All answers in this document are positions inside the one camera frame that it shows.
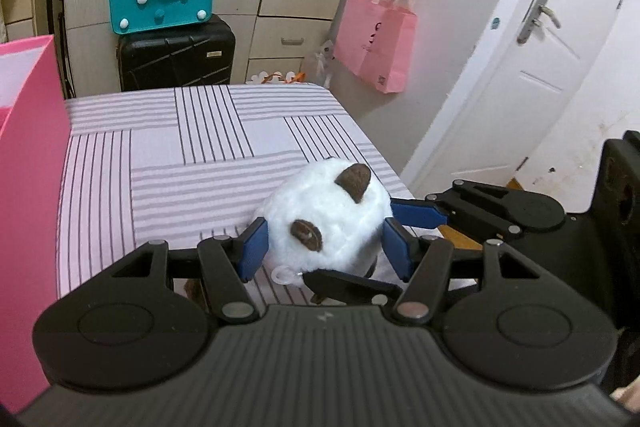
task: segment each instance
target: brown ear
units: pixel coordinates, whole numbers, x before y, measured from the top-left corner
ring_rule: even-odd
[[[371,181],[371,169],[362,163],[346,168],[335,179],[335,183],[347,191],[353,201],[360,203]]]
[[[322,250],[322,234],[313,224],[302,219],[296,219],[289,229],[291,235],[312,252]]]

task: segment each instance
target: pink paper bag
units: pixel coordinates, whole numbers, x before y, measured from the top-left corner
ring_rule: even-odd
[[[347,0],[334,55],[381,92],[401,92],[411,65],[415,0]]]
[[[48,384],[31,344],[58,298],[58,200],[70,133],[53,37],[0,44],[0,403]]]

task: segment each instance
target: suitcase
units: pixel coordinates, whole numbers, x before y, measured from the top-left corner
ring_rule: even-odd
[[[122,35],[118,69],[123,91],[228,84],[236,37],[216,15],[206,23]]]

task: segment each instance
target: stuffed animal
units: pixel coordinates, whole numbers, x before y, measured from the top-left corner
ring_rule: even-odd
[[[316,269],[370,276],[380,251],[389,193],[369,167],[338,158],[313,163],[257,209],[269,223],[264,265],[279,284],[303,285]]]

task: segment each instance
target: table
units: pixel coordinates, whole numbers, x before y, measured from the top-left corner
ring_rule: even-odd
[[[412,197],[340,103],[314,84],[182,87],[66,103],[60,296],[151,239],[177,249],[236,237],[285,179],[329,156],[366,163],[392,197]],[[399,283],[383,254],[374,278]],[[308,305],[312,296],[276,285],[264,268],[247,290],[260,311]]]

